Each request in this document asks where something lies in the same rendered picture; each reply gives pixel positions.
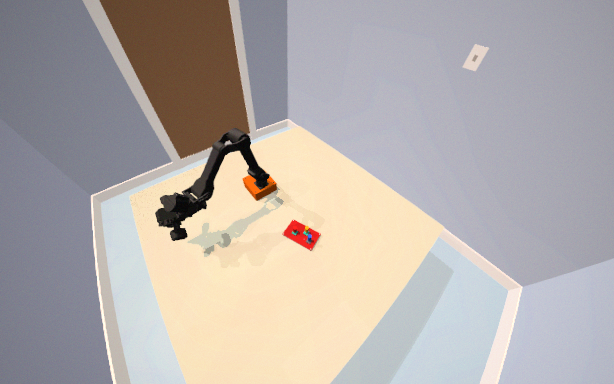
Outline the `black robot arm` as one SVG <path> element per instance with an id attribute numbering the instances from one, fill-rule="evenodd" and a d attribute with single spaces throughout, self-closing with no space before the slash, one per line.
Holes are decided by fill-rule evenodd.
<path id="1" fill-rule="evenodd" d="M 224 144 L 227 140 L 231 144 Z M 199 179 L 195 179 L 192 186 L 186 188 L 179 194 L 174 192 L 163 201 L 163 208 L 159 208 L 156 212 L 157 222 L 163 227 L 171 226 L 173 222 L 179 220 L 178 213 L 184 213 L 187 216 L 192 216 L 196 212 L 206 209 L 206 201 L 210 200 L 214 194 L 215 176 L 224 160 L 225 155 L 239 151 L 243 159 L 248 164 L 246 170 L 255 181 L 253 184 L 261 190 L 269 185 L 267 179 L 269 174 L 266 173 L 259 165 L 250 149 L 251 141 L 248 134 L 240 131 L 237 128 L 224 133 L 221 138 L 213 143 L 212 150 L 207 159 L 205 169 Z M 193 193 L 194 196 L 191 194 Z"/>

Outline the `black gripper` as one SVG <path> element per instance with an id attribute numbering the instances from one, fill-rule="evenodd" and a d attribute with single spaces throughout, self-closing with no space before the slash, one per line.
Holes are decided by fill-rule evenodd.
<path id="1" fill-rule="evenodd" d="M 163 195 L 160 198 L 161 204 L 163 204 L 163 201 L 168 196 L 169 195 Z M 180 225 L 182 225 L 182 221 L 184 222 L 185 219 L 187 219 L 188 217 L 192 217 L 192 216 L 187 216 L 184 213 L 178 213 L 178 212 L 176 212 L 176 213 L 180 215 L 179 220 L 173 222 L 171 226 L 167 227 L 167 228 L 174 228 L 174 230 L 170 231 L 170 236 L 171 236 L 171 239 L 173 241 L 177 241 L 177 240 L 181 240 L 181 239 L 186 239 L 188 237 L 186 229 L 185 228 L 181 228 Z"/>

